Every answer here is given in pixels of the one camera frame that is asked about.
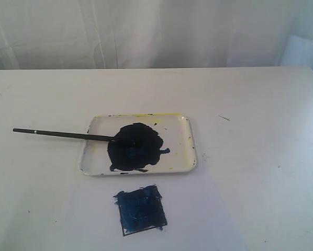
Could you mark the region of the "black paintbrush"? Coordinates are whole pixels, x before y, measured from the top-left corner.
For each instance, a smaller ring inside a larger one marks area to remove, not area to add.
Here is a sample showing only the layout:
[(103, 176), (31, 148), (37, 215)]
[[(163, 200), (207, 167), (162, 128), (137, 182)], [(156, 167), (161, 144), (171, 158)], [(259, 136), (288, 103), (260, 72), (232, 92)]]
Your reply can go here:
[(91, 140), (91, 141), (101, 141), (101, 142), (115, 142), (121, 145), (136, 146), (136, 147), (143, 145), (143, 141), (140, 139), (123, 138), (119, 136), (79, 134), (79, 133), (43, 131), (43, 130), (20, 129), (20, 128), (13, 128), (13, 132), (46, 135), (46, 136), (56, 136), (56, 137), (70, 138), (70, 139), (81, 139), (81, 140)]

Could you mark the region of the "white paint tray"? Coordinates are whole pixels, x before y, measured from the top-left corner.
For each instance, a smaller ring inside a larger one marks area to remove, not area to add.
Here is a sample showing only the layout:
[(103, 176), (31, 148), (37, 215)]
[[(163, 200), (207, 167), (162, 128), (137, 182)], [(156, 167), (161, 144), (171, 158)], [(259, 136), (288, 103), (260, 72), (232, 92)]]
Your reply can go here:
[(180, 113), (95, 116), (87, 133), (113, 140), (84, 142), (78, 167), (85, 175), (186, 173), (197, 164), (191, 125)]

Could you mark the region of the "white backdrop curtain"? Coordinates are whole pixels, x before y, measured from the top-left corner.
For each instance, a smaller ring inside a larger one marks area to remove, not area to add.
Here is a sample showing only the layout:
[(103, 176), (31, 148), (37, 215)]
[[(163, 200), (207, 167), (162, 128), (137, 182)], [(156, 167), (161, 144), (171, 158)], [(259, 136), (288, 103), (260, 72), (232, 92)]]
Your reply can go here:
[(0, 1), (0, 70), (292, 65), (313, 1)]

